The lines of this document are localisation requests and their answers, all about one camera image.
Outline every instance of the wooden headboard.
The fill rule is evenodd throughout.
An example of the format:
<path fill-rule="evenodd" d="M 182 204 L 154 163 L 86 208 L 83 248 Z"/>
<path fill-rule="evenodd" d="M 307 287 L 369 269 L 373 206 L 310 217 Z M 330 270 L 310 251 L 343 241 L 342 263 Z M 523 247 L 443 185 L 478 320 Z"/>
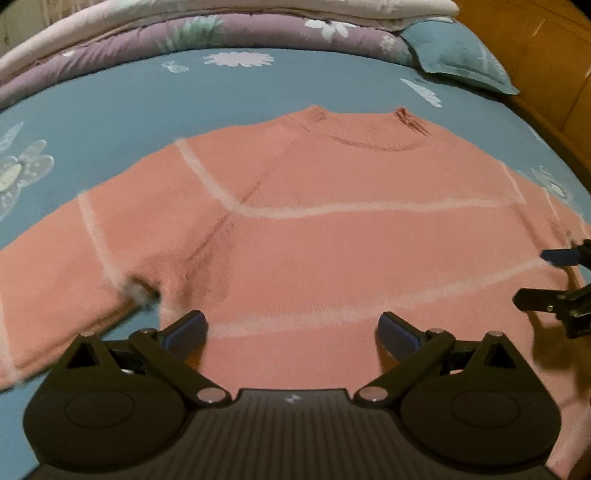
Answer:
<path fill-rule="evenodd" d="M 502 100 L 591 192 L 591 21 L 568 0 L 455 2 L 521 91 Z"/>

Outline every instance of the flower pattern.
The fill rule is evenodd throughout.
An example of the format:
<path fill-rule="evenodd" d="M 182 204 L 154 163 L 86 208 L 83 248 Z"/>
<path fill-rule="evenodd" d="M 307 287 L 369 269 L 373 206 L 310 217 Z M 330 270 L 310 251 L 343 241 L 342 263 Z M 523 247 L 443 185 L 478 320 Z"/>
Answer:
<path fill-rule="evenodd" d="M 174 60 L 165 61 L 162 66 L 167 69 L 170 73 L 183 73 L 188 72 L 189 67 L 184 65 L 176 65 Z"/>
<path fill-rule="evenodd" d="M 400 80 L 403 83 L 405 83 L 406 85 L 408 85 L 410 88 L 412 88 L 415 92 L 417 92 L 421 97 L 423 97 L 431 105 L 433 105 L 437 108 L 441 108 L 441 100 L 439 99 L 439 97 L 437 97 L 435 92 L 433 92 L 432 90 L 429 90 L 426 87 L 417 85 L 416 83 L 413 83 L 410 80 L 407 80 L 407 79 L 400 79 Z"/>
<path fill-rule="evenodd" d="M 379 43 L 379 46 L 380 48 L 382 48 L 382 52 L 384 53 L 384 55 L 386 55 L 387 52 L 392 51 L 395 43 L 396 37 L 394 37 L 393 35 L 384 35 L 382 37 L 382 41 Z"/>
<path fill-rule="evenodd" d="M 357 28 L 357 25 L 351 23 L 334 21 L 325 22 L 323 20 L 306 20 L 304 25 L 309 28 L 321 28 L 322 36 L 328 41 L 334 39 L 337 32 L 341 37 L 349 38 L 347 28 Z"/>
<path fill-rule="evenodd" d="M 554 175 L 552 175 L 543 165 L 540 165 L 537 170 L 531 168 L 531 172 L 543 188 L 562 200 L 571 208 L 571 210 L 580 215 L 582 214 L 581 209 L 574 201 L 572 192 L 566 187 L 566 185 L 564 185 L 564 183 L 556 180 Z"/>
<path fill-rule="evenodd" d="M 228 67 L 262 67 L 263 65 L 270 65 L 275 61 L 273 57 L 266 53 L 256 53 L 251 51 L 230 51 L 214 53 L 204 57 L 205 63 L 214 63 L 215 65 L 223 65 Z"/>
<path fill-rule="evenodd" d="M 22 123 L 12 127 L 0 139 L 0 153 L 8 150 Z M 41 155 L 47 146 L 45 140 L 37 140 L 23 150 L 17 157 L 0 158 L 0 221 L 14 208 L 21 190 L 41 180 L 53 168 L 51 155 Z"/>

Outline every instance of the sweater neckline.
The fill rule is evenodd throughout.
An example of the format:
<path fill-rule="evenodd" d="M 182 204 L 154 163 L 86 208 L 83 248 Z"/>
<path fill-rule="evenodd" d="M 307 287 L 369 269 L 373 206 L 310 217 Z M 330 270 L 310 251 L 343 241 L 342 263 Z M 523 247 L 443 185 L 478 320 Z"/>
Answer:
<path fill-rule="evenodd" d="M 311 105 L 288 117 L 310 132 L 344 144 L 378 150 L 418 148 L 431 136 L 426 123 L 404 107 L 389 113 L 334 113 Z"/>

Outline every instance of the blue pillowcase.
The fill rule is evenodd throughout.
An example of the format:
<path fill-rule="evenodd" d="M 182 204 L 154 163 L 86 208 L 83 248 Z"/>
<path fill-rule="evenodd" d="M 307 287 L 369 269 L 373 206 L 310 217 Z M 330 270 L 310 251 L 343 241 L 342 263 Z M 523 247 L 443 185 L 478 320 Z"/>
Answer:
<path fill-rule="evenodd" d="M 472 30 L 459 22 L 419 22 L 400 36 L 427 73 L 453 76 L 467 85 L 517 95 L 508 73 Z"/>

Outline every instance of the pink sweater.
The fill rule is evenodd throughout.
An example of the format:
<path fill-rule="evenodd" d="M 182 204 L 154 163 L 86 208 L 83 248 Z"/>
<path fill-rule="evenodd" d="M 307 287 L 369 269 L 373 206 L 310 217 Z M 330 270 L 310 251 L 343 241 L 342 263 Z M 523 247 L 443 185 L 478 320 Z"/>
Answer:
<path fill-rule="evenodd" d="M 585 228 L 542 188 L 404 108 L 312 106 L 179 140 L 0 251 L 0 386 L 103 329 L 97 319 L 131 274 L 161 292 L 162 327 L 205 313 L 201 371 L 234 392 L 354 392 L 381 373 L 374 329 L 391 310 L 459 339 L 506 332 L 562 407 L 551 462 L 565 475 L 589 408 L 587 340 L 557 335 L 546 348 L 554 317 L 532 328 L 511 299 L 520 287 L 566 288 L 538 254 Z"/>

